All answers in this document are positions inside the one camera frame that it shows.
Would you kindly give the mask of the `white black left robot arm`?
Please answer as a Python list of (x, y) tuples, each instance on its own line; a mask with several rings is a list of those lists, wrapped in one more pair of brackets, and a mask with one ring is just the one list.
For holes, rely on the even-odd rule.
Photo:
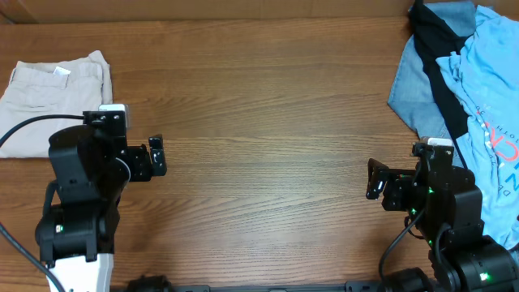
[(100, 105), (82, 119), (49, 138), (56, 179), (35, 235), (52, 291), (109, 290), (121, 194), (167, 172), (161, 135), (128, 145), (127, 105)]

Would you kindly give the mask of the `beige shorts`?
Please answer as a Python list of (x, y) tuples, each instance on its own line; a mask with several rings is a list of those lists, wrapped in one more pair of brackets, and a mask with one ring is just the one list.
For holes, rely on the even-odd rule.
[[(85, 58), (52, 63), (19, 61), (1, 97), (1, 134), (30, 118), (81, 115), (113, 102), (109, 64), (101, 51)], [(49, 137), (80, 120), (48, 119), (13, 134), (1, 147), (2, 158), (45, 158)]]

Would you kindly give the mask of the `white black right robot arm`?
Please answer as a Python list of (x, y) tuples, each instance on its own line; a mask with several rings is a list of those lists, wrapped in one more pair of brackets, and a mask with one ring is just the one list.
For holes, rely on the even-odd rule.
[[(518, 266), (513, 256), (483, 233), (483, 194), (474, 174), (454, 166), (449, 139), (425, 138), (412, 147), (418, 158), (412, 170), (367, 162), (366, 197), (381, 200), (386, 211), (405, 212), (405, 228), (379, 261), (381, 291), (518, 292)], [(420, 268), (386, 274), (384, 263), (403, 237), (416, 228), (427, 242), (434, 271)]]

